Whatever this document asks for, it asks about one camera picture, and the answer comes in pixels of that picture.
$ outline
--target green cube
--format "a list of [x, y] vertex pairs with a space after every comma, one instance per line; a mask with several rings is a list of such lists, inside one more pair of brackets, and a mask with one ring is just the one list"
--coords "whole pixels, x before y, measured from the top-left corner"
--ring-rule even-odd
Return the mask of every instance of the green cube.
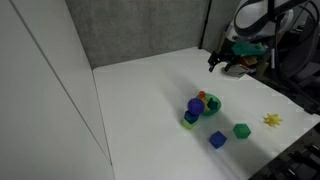
[[187, 128], [187, 129], [192, 129], [195, 125], [196, 125], [197, 122], [194, 122], [193, 124], [190, 124], [187, 120], [183, 119], [182, 121], [182, 125]]
[[233, 132], [238, 139], [245, 139], [251, 134], [247, 124], [236, 124], [233, 128]]

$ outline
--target toy block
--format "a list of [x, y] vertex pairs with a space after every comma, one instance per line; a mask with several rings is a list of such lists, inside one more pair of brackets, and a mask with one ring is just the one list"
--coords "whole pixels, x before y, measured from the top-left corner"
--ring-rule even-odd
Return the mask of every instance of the toy block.
[[186, 129], [189, 129], [191, 130], [195, 125], [197, 124], [197, 121], [194, 122], [193, 124], [190, 124], [187, 120], [183, 120], [182, 121], [182, 125], [186, 128]]
[[238, 139], [245, 139], [251, 134], [251, 131], [247, 124], [236, 124], [233, 128], [234, 134]]
[[209, 139], [209, 142], [216, 149], [220, 148], [226, 141], [227, 138], [220, 131], [213, 133]]
[[198, 121], [199, 116], [191, 114], [189, 111], [184, 113], [184, 119], [182, 121], [182, 125], [187, 129], [192, 129], [196, 122]]
[[210, 98], [209, 102], [208, 102], [208, 107], [210, 108], [210, 110], [216, 110], [218, 108], [218, 102], [214, 101], [212, 98]]
[[189, 124], [193, 124], [199, 119], [199, 116], [191, 114], [190, 111], [186, 111], [184, 113], [184, 119], [188, 121]]

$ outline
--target gray wall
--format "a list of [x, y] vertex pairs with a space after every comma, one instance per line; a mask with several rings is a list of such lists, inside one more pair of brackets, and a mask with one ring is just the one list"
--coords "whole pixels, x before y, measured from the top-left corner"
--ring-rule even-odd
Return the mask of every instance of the gray wall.
[[[92, 68], [197, 46], [209, 0], [66, 0]], [[204, 48], [240, 0], [213, 0]]]

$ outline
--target green bowl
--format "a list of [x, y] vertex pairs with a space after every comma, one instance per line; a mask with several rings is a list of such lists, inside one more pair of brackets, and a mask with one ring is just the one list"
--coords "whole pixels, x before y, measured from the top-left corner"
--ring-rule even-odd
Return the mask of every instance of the green bowl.
[[203, 113], [201, 114], [201, 115], [203, 115], [203, 116], [212, 116], [212, 115], [214, 115], [216, 112], [218, 112], [219, 109], [221, 108], [221, 101], [220, 101], [217, 97], [215, 97], [214, 95], [206, 93], [206, 99], [209, 101], [210, 98], [212, 98], [213, 101], [218, 102], [218, 108], [215, 109], [215, 110], [203, 112]]

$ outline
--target yellow toy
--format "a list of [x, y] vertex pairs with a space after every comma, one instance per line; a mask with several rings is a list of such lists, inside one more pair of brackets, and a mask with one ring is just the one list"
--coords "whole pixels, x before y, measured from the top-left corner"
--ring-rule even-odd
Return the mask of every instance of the yellow toy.
[[278, 114], [267, 114], [268, 118], [265, 119], [264, 123], [269, 124], [271, 127], [275, 127], [275, 125], [280, 125], [280, 122], [282, 122], [282, 119], [280, 119]]
[[210, 111], [210, 108], [208, 107], [208, 100], [206, 99], [206, 93], [204, 91], [200, 91], [197, 98], [201, 99], [201, 101], [204, 104], [204, 112]]

